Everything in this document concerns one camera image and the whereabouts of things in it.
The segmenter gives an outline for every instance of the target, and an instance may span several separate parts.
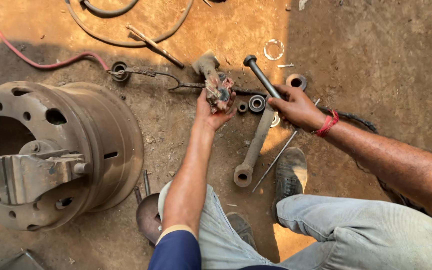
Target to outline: black hose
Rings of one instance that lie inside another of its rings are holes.
[[[104,9],[99,9],[99,8],[93,6],[88,0],[83,1],[83,3],[86,5],[86,7],[94,15],[101,17],[101,18],[112,18],[112,17],[117,17],[120,15],[123,15],[126,12],[128,12],[130,9],[132,9],[137,2],[138,2],[138,0],[132,0],[131,3],[129,3],[127,6],[125,6],[123,8],[116,9],[116,10],[104,10]]]
[[[156,43],[158,43],[158,42],[161,42],[161,41],[163,41],[163,40],[171,37],[172,35],[174,35],[174,33],[176,33],[176,31],[179,29],[179,27],[183,24],[184,20],[188,16],[189,10],[191,9],[191,6],[193,5],[194,1],[195,0],[189,0],[188,1],[188,5],[186,6],[186,9],[184,10],[184,12],[181,15],[181,17],[179,18],[179,20],[173,25],[173,27],[171,27],[171,29],[169,29],[168,31],[166,31],[164,34],[161,34],[161,35],[153,38],[153,41],[156,42]],[[71,14],[71,17],[75,20],[75,22],[79,25],[79,27],[81,27],[86,33],[88,33],[93,38],[95,38],[97,40],[101,40],[101,41],[103,41],[103,42],[105,42],[107,44],[111,44],[111,45],[114,45],[114,46],[120,46],[120,47],[141,48],[141,47],[146,47],[147,46],[146,42],[144,42],[144,41],[118,41],[118,40],[112,40],[112,39],[109,39],[109,38],[107,38],[105,36],[96,34],[91,29],[89,29],[79,19],[78,15],[76,15],[75,11],[71,7],[70,0],[64,0],[64,2],[66,3],[66,7],[69,10],[69,14]]]

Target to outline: hand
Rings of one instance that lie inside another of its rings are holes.
[[[195,125],[202,125],[203,128],[209,128],[211,131],[216,132],[224,123],[229,121],[235,114],[236,108],[229,112],[233,105],[236,93],[229,91],[229,100],[225,111],[219,110],[215,114],[211,113],[211,106],[206,101],[206,89],[203,88],[201,95],[196,102],[196,120]]]
[[[268,102],[275,110],[280,111],[284,118],[307,132],[318,130],[323,126],[326,115],[316,108],[301,88],[280,84],[274,87],[280,94],[285,95],[288,101],[270,97]]]

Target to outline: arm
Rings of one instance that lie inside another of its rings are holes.
[[[300,88],[275,85],[288,101],[270,98],[269,103],[287,120],[314,131],[322,127],[326,115],[309,100]],[[423,205],[432,215],[432,154],[419,148],[339,121],[325,137],[395,190]]]
[[[215,132],[236,113],[228,113],[236,93],[231,93],[226,111],[211,114],[206,90],[201,91],[183,164],[169,188],[164,203],[163,230],[187,225],[198,236],[199,219],[206,198],[206,175]]]

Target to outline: bolt head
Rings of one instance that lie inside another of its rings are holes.
[[[244,65],[245,67],[249,67],[249,63],[250,63],[252,60],[254,60],[254,61],[256,62],[257,58],[256,58],[255,55],[253,55],[253,54],[249,54],[249,55],[246,56],[246,58],[244,59],[244,61],[243,61],[243,65]]]

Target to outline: forearm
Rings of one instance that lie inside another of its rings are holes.
[[[187,225],[198,234],[214,134],[197,120],[194,123],[183,163],[165,199],[163,230],[172,225]]]
[[[344,122],[333,126],[326,140],[432,214],[431,153]]]

